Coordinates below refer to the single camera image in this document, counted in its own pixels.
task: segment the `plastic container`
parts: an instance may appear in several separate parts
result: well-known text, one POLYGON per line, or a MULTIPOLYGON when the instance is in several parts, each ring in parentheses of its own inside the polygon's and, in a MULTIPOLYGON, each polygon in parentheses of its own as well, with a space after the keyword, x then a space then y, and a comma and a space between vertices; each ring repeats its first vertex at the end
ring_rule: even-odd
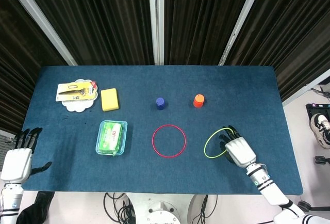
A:
POLYGON ((96 152, 101 155, 122 155, 125 150, 126 133, 126 121, 102 121, 98 130, 96 152))

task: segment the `curtain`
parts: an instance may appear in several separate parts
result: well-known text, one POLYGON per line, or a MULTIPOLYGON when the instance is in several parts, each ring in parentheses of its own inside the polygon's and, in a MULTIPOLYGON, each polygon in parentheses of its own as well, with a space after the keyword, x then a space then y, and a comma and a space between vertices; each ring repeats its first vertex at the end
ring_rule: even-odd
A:
POLYGON ((149 0, 36 0, 79 65, 154 64, 149 0))
POLYGON ((226 65, 273 66, 282 100, 330 69, 330 0, 256 0, 226 65))
POLYGON ((15 134, 40 68, 66 63, 18 0, 1 0, 0 34, 0 130, 15 134))
POLYGON ((165 0, 165 65, 217 65, 245 0, 165 0))

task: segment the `white floor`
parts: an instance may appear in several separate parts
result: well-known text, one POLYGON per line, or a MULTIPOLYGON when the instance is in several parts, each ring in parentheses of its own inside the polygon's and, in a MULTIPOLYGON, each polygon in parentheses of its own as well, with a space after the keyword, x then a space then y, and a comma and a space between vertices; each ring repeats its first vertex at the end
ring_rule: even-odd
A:
MULTIPOLYGON (((307 103, 330 103, 328 99, 309 91, 284 107, 290 136, 298 164, 304 193, 301 196, 289 196, 298 203, 301 199, 312 206, 330 205, 330 166, 315 165, 313 157, 324 155, 330 157, 330 151, 321 148, 309 128, 307 103)), ((56 192, 46 223, 114 223, 103 210, 104 193, 56 192)), ((21 209, 34 202, 35 191, 26 191, 21 209)), ((191 216, 200 211, 204 196, 197 196, 190 208, 191 216)), ((210 213, 215 202, 210 196, 206 214, 210 213)), ((106 202, 109 212, 113 214, 111 201, 106 202)), ((259 223, 272 220, 280 212, 279 207, 269 206, 262 196, 220 195, 214 214, 207 223, 259 223)), ((330 212, 313 213, 330 219, 330 212)))

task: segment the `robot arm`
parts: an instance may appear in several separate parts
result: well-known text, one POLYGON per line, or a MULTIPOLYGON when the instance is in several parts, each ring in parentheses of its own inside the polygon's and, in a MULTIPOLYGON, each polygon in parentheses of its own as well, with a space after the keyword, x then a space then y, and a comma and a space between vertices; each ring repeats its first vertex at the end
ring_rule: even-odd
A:
POLYGON ((22 183, 30 175, 45 171, 51 166, 48 162, 45 166, 31 169, 32 155, 37 145, 37 139, 42 128, 25 130, 14 138, 15 147, 7 152, 1 180, 5 186, 0 195, 0 224, 15 224, 23 196, 22 183))
POLYGON ((229 134, 231 139, 225 145, 234 163, 246 169, 247 176, 256 185, 261 194, 270 205, 278 205, 282 212, 274 217, 275 224, 330 224, 330 220, 314 215, 305 215, 304 212, 289 200, 277 187, 265 170, 266 166, 256 163, 256 154, 253 152, 247 141, 230 126, 234 133, 229 134))

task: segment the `pink ring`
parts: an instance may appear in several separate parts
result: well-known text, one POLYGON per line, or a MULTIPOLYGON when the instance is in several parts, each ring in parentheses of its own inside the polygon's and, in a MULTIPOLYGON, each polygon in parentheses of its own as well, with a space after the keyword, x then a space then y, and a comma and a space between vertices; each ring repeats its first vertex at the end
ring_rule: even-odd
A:
POLYGON ((153 133, 153 138, 152 138, 152 140, 151 140, 151 144, 153 145, 153 148, 154 148, 155 152, 156 152, 159 156, 161 156, 161 157, 163 157, 163 158, 175 158, 175 157, 178 157, 180 154, 182 154, 182 152, 183 152, 184 149, 186 148, 187 140, 186 140, 186 135, 185 135, 185 133, 184 133, 183 130, 180 129, 178 126, 175 126, 175 125, 173 125, 173 124, 164 124, 164 125, 160 126, 158 129, 156 129, 156 130, 154 131, 154 133, 153 133), (155 138, 155 135, 156 135, 156 133, 157 133, 160 129, 162 129, 163 127, 174 127, 174 128, 176 128, 176 129, 180 130, 180 132, 183 134, 184 139, 185 139, 185 144, 184 144, 184 147, 181 149, 181 151, 178 152, 177 154, 174 154, 174 155, 164 155, 164 154, 161 154, 160 152, 158 152, 157 149, 155 148, 155 144, 154 144, 154 138, 155 138))

